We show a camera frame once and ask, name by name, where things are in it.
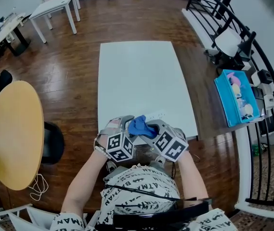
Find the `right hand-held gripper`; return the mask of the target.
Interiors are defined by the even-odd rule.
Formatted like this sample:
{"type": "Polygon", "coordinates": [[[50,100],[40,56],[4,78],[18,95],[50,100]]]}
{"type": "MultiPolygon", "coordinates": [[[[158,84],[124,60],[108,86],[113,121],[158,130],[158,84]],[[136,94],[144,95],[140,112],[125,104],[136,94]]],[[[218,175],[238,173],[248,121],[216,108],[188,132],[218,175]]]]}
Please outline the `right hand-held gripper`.
{"type": "Polygon", "coordinates": [[[166,125],[161,119],[155,119],[146,123],[157,131],[157,136],[152,139],[142,135],[141,139],[148,145],[152,146],[166,159],[176,162],[182,153],[188,149],[188,143],[179,139],[173,127],[166,125]]]}

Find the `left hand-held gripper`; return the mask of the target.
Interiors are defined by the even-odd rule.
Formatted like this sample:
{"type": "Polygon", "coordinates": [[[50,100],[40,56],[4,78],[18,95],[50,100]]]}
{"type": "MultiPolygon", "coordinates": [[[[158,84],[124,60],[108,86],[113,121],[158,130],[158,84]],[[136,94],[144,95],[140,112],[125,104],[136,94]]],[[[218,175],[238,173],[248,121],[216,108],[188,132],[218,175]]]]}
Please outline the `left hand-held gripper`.
{"type": "Polygon", "coordinates": [[[130,137],[128,126],[133,119],[126,115],[110,120],[97,135],[97,150],[115,162],[132,159],[134,136],[130,137]]]}

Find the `person's right hand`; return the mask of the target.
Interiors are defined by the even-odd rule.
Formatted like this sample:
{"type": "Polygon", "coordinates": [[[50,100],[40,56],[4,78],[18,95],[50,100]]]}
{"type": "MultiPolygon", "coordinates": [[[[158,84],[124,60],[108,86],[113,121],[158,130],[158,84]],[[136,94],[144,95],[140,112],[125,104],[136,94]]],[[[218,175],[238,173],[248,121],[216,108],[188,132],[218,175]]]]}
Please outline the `person's right hand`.
{"type": "Polygon", "coordinates": [[[180,128],[174,128],[176,136],[181,139],[183,142],[187,143],[187,138],[184,132],[180,128]]]}

